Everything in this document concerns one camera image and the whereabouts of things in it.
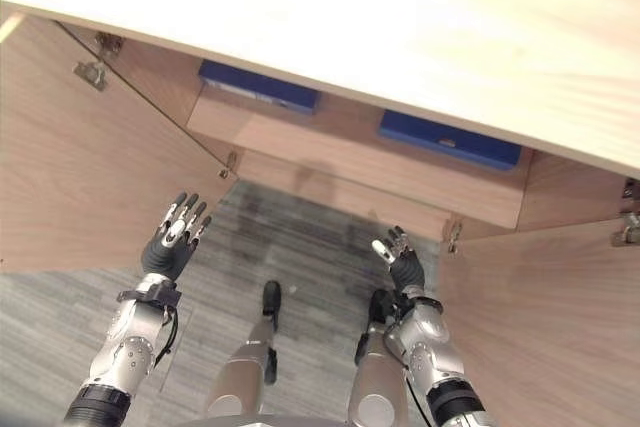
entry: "wooden shelf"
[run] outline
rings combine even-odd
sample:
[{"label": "wooden shelf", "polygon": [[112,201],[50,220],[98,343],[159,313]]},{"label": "wooden shelf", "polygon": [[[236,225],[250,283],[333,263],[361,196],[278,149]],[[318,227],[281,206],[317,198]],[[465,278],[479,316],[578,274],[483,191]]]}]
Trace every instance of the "wooden shelf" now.
[{"label": "wooden shelf", "polygon": [[3,1],[640,177],[640,0]]},{"label": "wooden shelf", "polygon": [[385,139],[377,134],[383,110],[323,95],[305,116],[206,86],[187,128],[501,227],[516,226],[531,152],[509,172]]}]

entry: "gray carpet floor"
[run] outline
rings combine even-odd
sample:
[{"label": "gray carpet floor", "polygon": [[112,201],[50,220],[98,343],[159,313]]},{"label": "gray carpet floor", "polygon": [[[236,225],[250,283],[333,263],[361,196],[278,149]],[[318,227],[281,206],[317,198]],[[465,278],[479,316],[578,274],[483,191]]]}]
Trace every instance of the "gray carpet floor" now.
[{"label": "gray carpet floor", "polygon": [[[284,295],[278,382],[266,389],[263,411],[344,420],[369,297],[390,286],[369,247],[386,227],[238,182],[179,279],[173,353],[143,384],[124,425],[200,418],[216,373],[258,319],[262,286],[272,278]],[[413,240],[435,290],[438,245]],[[0,276],[1,425],[60,421],[102,346],[115,296],[140,277],[137,265]],[[423,425],[413,406],[410,419]]]}]

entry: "robotic hand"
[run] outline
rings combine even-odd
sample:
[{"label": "robotic hand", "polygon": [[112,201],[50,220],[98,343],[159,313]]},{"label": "robotic hand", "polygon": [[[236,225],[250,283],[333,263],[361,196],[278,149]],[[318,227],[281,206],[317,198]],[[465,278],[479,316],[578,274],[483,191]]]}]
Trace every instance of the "robotic hand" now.
[{"label": "robotic hand", "polygon": [[[170,352],[178,331],[177,306],[181,296],[175,282],[211,222],[211,216],[205,217],[193,233],[207,208],[202,202],[189,216],[198,194],[189,197],[174,220],[186,199],[187,194],[183,192],[169,206],[144,248],[141,260],[146,275],[142,281],[135,290],[118,295],[120,309],[63,425],[119,427],[142,380]],[[173,325],[167,343],[157,352],[158,334],[171,320]]]},{"label": "robotic hand", "polygon": [[396,322],[385,345],[408,370],[408,380],[427,397],[438,427],[495,427],[464,375],[464,367],[442,320],[442,304],[425,295],[424,271],[400,227],[374,240],[396,287]]}]

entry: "black cable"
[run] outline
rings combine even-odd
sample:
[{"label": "black cable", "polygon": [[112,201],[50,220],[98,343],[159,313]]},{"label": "black cable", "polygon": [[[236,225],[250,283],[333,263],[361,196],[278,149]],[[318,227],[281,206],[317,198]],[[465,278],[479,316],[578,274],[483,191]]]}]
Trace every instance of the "black cable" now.
[{"label": "black cable", "polygon": [[411,392],[411,397],[413,397],[413,401],[416,403],[416,407],[418,407],[418,410],[420,411],[420,415],[422,415],[422,419],[424,420],[424,423],[427,424],[427,427],[432,427],[431,422],[429,422],[429,419],[427,419],[427,416],[424,413],[424,410],[422,410],[422,406],[420,405],[420,402],[418,402],[418,397],[416,397],[416,393],[413,391],[413,386],[411,385],[411,382],[409,382],[409,379],[407,379],[406,377],[404,380],[407,383],[407,386],[409,387],[409,391]]},{"label": "black cable", "polygon": [[164,344],[164,347],[158,354],[158,357],[156,357],[156,363],[154,364],[154,367],[158,366],[158,364],[166,354],[171,353],[171,347],[173,346],[173,343],[176,341],[176,336],[178,335],[178,311],[176,309],[172,309],[172,310],[173,310],[173,324],[171,324],[171,333],[169,334],[167,343]]}]

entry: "wood grain surface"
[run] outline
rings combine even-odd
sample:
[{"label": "wood grain surface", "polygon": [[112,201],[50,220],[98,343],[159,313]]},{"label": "wood grain surface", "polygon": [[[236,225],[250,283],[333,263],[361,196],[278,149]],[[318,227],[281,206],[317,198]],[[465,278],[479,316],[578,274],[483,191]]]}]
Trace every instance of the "wood grain surface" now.
[{"label": "wood grain surface", "polygon": [[235,180],[117,76],[100,93],[73,74],[92,60],[33,17],[2,44],[3,271],[135,264],[178,192],[214,207]]},{"label": "wood grain surface", "polygon": [[[96,30],[64,24],[64,28],[97,54]],[[186,130],[187,121],[202,90],[198,70],[202,59],[177,50],[165,49],[146,42],[125,39],[117,57],[107,58],[109,67],[139,90],[159,110]],[[221,140],[189,132],[220,162],[226,163],[232,151],[239,165],[243,149]]]},{"label": "wood grain surface", "polygon": [[535,152],[518,230],[614,219],[619,216],[624,182],[620,174]]},{"label": "wood grain surface", "polygon": [[619,220],[459,243],[441,254],[445,319],[501,426],[640,421],[638,249]]},{"label": "wood grain surface", "polygon": [[247,151],[238,170],[249,180],[321,205],[440,241],[449,213],[267,155]]},{"label": "wood grain surface", "polygon": [[6,1],[640,177],[640,0]]},{"label": "wood grain surface", "polygon": [[206,86],[188,128],[393,195],[516,225],[530,152],[501,172],[377,134],[382,109],[323,95],[305,116]]}]

